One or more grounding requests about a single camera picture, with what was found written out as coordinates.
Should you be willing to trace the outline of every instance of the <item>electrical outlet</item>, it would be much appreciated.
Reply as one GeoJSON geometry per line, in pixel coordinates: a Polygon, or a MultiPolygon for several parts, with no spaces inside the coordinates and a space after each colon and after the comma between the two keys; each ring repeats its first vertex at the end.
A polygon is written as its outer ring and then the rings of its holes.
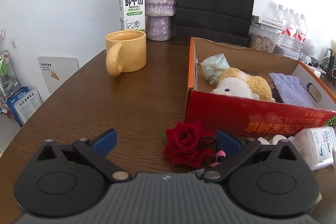
{"type": "Polygon", "coordinates": [[[16,48],[16,44],[15,44],[15,39],[14,38],[12,38],[12,46],[13,46],[13,48],[16,48]]]}

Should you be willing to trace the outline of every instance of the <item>floor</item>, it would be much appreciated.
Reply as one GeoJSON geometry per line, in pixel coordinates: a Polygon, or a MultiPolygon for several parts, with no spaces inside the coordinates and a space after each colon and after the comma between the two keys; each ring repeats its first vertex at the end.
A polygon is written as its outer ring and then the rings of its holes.
{"type": "Polygon", "coordinates": [[[19,130],[20,126],[13,117],[9,119],[0,115],[0,157],[19,130]]]}

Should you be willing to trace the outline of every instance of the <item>blue gripper pad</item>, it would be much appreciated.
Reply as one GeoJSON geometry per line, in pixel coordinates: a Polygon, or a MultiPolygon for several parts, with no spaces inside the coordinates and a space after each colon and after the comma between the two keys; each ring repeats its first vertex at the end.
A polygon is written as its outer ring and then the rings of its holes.
{"type": "Polygon", "coordinates": [[[231,157],[245,145],[245,141],[231,136],[224,129],[220,129],[217,131],[216,145],[217,150],[223,150],[227,157],[231,157]]]}
{"type": "Polygon", "coordinates": [[[89,146],[103,157],[110,153],[116,144],[117,131],[115,129],[109,129],[89,142],[89,146]]]}

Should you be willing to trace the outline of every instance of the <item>box handle hole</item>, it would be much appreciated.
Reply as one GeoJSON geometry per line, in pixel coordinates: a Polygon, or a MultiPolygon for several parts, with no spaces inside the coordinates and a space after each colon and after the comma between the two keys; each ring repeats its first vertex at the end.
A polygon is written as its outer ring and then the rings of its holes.
{"type": "Polygon", "coordinates": [[[307,84],[307,91],[310,94],[310,96],[312,96],[312,98],[314,99],[314,101],[316,103],[318,103],[319,101],[321,101],[322,99],[322,95],[321,93],[317,90],[317,88],[315,88],[315,86],[312,83],[308,83],[307,84]]]}

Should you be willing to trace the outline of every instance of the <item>metal screw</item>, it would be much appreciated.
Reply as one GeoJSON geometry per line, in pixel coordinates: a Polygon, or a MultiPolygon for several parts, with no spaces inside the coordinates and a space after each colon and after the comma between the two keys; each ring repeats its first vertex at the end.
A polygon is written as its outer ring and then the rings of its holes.
{"type": "Polygon", "coordinates": [[[204,173],[204,177],[207,179],[215,180],[221,177],[221,173],[217,171],[207,171],[204,173]]]}
{"type": "Polygon", "coordinates": [[[164,179],[164,180],[170,180],[171,179],[171,176],[169,176],[169,175],[165,175],[164,177],[162,177],[162,179],[164,179]]]}
{"type": "Polygon", "coordinates": [[[112,178],[116,180],[125,180],[125,179],[128,179],[128,177],[129,177],[129,174],[125,171],[118,171],[112,174],[112,178]]]}

